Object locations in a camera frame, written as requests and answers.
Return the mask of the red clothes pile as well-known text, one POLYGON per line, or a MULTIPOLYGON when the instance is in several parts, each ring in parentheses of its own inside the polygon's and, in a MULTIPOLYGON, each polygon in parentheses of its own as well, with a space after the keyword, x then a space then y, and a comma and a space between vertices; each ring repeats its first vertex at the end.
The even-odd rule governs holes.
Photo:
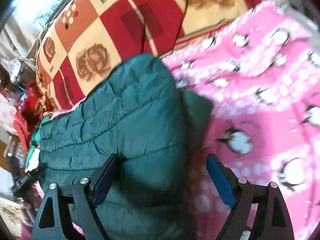
POLYGON ((22 144, 22 152, 26 155, 30 149, 34 129, 39 126, 44 114, 52 112, 54 107, 47 96, 39 91, 36 82, 27 84, 23 96, 15 106, 13 127, 22 144))

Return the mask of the green garment at bedside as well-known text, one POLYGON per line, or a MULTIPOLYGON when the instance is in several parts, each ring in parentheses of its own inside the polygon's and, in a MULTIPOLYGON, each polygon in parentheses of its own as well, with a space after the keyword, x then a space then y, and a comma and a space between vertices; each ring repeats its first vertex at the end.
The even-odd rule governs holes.
POLYGON ((34 129, 31 141, 30 141, 30 148, 27 153, 27 157, 25 160, 25 171, 31 171, 38 167, 39 164, 39 153, 40 153, 40 128, 45 122, 48 122, 50 120, 50 116, 46 116, 42 119, 39 126, 34 129))

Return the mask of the pink penguin print blanket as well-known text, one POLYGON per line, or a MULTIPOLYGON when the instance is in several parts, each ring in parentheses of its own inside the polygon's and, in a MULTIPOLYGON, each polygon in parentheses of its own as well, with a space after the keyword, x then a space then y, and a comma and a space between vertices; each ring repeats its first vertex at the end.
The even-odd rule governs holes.
POLYGON ((319 224, 319 53, 310 33, 263 2, 201 44, 164 59, 176 87, 213 108, 187 162, 184 199, 194 239, 214 239, 230 208, 205 168, 214 153, 237 176, 278 184, 295 239, 319 224))

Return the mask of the red orange rose blanket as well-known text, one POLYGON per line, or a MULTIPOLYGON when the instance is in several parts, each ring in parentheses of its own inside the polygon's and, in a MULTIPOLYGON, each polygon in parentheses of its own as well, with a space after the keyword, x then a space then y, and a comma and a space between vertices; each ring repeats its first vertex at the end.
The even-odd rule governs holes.
POLYGON ((37 86, 70 109, 121 61, 162 56, 211 35, 261 0, 72 0, 37 56, 37 86))

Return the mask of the beige curtain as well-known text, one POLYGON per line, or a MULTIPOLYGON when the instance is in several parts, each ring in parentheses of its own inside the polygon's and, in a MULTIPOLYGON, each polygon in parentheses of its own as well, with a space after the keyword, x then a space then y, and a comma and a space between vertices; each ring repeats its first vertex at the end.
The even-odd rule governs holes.
POLYGON ((50 24, 39 29, 11 16, 1 31, 1 59, 34 60, 50 24))

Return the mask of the dark green quilted puffer jacket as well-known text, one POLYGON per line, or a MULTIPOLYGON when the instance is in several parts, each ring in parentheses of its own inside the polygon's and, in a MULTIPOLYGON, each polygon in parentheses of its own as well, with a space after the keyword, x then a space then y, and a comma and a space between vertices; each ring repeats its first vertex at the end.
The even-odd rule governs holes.
POLYGON ((194 239, 184 199, 187 162, 212 102, 182 90, 162 61, 141 54, 117 66, 75 110, 40 128, 39 182, 72 185, 109 155, 122 164, 97 214, 111 239, 194 239))

